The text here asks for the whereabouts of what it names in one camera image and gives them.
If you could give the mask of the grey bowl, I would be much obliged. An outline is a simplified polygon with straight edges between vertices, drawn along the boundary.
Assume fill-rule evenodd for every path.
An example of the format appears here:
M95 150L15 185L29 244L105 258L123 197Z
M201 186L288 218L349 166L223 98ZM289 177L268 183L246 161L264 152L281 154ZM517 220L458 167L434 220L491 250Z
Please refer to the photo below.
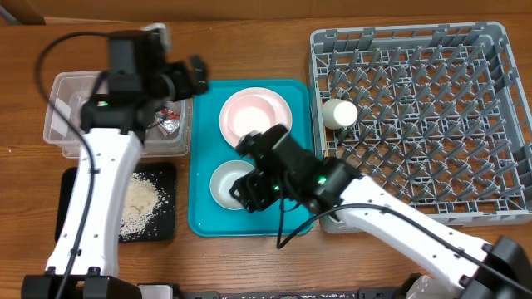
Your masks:
M242 160L230 160L221 164L213 172L209 184L214 201L228 210L244 209L244 206L229 194L229 190L237 179L253 169L253 165Z

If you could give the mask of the red foil wrapper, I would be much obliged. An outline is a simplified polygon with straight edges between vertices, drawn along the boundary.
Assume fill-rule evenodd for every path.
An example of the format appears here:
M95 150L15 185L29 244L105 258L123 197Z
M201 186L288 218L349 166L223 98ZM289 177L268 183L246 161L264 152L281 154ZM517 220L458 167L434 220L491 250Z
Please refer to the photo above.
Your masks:
M164 137L174 134L180 128L180 114L167 108L155 113L154 122L149 129L156 128Z

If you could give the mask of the large pink plate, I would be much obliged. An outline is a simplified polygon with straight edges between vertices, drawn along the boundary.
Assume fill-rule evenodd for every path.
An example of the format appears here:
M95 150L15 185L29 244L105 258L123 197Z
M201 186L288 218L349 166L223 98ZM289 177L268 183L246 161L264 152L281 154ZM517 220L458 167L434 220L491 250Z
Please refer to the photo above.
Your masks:
M275 91L272 91L270 89L263 88L263 87L250 87L250 88L245 88L241 91L237 91L232 96L259 96L259 97L264 98L270 103L270 105L273 107L273 110L275 112L276 121L271 127L281 124L281 125L284 125L288 130L291 130L292 123L293 123L292 111L290 110L286 100L280 94L276 93ZM230 133L228 129L221 127L220 126L221 125L220 114L219 114L219 128L220 128L221 134L224 137L224 139L232 147L235 147L244 136L239 138L236 135L233 135L232 133Z

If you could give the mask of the cream paper cup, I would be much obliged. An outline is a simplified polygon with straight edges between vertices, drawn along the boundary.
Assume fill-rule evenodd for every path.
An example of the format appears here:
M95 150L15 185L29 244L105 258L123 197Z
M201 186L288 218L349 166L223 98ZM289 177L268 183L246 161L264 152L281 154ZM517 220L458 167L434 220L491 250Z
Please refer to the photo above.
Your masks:
M322 106L323 125L330 130L353 125L357 117L357 107L348 100L330 99Z

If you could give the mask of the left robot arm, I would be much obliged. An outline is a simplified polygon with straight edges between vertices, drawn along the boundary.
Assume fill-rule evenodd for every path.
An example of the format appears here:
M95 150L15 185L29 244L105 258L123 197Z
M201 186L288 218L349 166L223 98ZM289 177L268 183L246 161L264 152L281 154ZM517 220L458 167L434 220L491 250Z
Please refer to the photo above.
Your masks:
M127 185L155 114L169 101L204 94L200 56L170 63L166 25L106 34L109 66L96 78L71 131L81 149L65 222L41 275L22 281L24 298L171 298L170 284L132 284L118 276Z

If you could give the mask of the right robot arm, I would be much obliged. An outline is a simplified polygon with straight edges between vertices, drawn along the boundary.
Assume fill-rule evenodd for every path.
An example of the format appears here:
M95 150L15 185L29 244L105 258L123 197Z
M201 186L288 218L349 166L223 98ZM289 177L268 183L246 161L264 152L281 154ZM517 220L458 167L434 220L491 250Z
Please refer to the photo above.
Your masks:
M456 231L388 193L342 159L318 159L284 125L240 139L235 151L254 161L230 195L250 212L285 199L379 238L425 270L406 291L408 298L529 298L531 263L509 238L491 244Z

